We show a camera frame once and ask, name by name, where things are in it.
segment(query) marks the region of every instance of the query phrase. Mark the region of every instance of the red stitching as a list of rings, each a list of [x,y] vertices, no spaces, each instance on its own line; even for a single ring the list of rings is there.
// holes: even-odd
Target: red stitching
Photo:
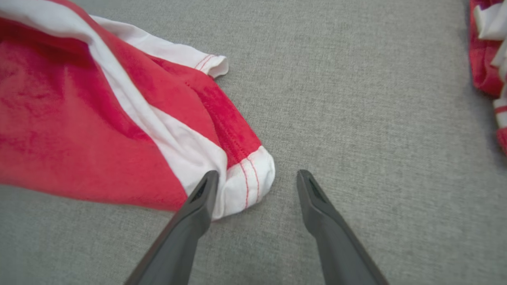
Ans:
[[[203,62],[206,58],[208,58],[208,56],[210,56],[210,54],[206,55],[203,59],[201,59],[201,61],[199,61],[199,63],[194,67],[194,69],[196,69],[201,64],[201,62]]]
[[[255,173],[255,179],[257,180],[257,199],[255,199],[255,203],[259,201],[259,177],[257,176],[257,170],[255,169],[254,163],[247,157],[248,161],[252,165],[253,172]]]
[[[214,58],[214,57],[215,57],[215,56],[214,56],[214,55],[212,55],[212,56],[211,56],[211,57],[210,57],[207,61],[205,61],[205,62],[202,64],[201,68],[199,68],[199,70],[202,70],[202,68],[203,68],[203,67],[204,67],[204,66],[208,63],[208,61],[209,61],[210,59]]]
[[[243,168],[243,164],[241,164],[241,161],[239,162],[239,166],[241,166],[241,170],[243,170],[243,175],[245,176],[245,184],[246,184],[245,209],[246,209],[246,208],[248,208],[248,194],[250,193],[250,189],[248,189],[248,179],[246,178],[246,171]]]

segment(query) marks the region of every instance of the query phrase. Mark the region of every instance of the gray fabric surface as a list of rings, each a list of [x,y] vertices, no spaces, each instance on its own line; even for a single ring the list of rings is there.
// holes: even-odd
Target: gray fabric surface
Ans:
[[[323,284],[295,175],[314,173],[391,284],[505,284],[507,161],[471,86],[467,1],[78,0],[229,57],[217,80],[275,158],[213,223],[190,284]],[[0,191],[1,284],[121,284],[171,213]]]

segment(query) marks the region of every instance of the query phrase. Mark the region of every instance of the red and white garment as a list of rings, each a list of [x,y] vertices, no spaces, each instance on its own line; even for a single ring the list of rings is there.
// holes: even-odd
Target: red and white garment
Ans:
[[[214,169],[213,219],[240,212],[275,168],[213,80],[227,71],[66,0],[1,0],[0,183],[177,210]]]
[[[507,153],[507,4],[470,0],[470,64],[474,85],[495,98],[498,142]]]

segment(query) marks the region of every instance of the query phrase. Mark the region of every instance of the red fabric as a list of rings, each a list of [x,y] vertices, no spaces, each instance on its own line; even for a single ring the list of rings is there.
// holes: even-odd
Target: red fabric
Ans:
[[[495,108],[495,114],[499,114],[499,113],[503,113],[503,112],[507,112],[507,106]]]
[[[122,110],[85,44],[6,21],[0,31],[0,183],[98,202],[182,205],[179,180]]]
[[[151,105],[225,150],[260,141],[204,73],[143,54],[79,14]],[[76,199],[177,210],[186,194],[152,139],[123,111],[86,44],[0,18],[0,183]]]
[[[480,6],[481,9],[490,7],[493,4],[500,3],[501,0],[470,0],[470,47],[469,57],[472,68],[472,78],[474,86],[493,98],[500,96],[503,82],[498,76],[498,69],[491,66],[490,63],[495,57],[500,41],[485,41],[478,38],[474,8]]]

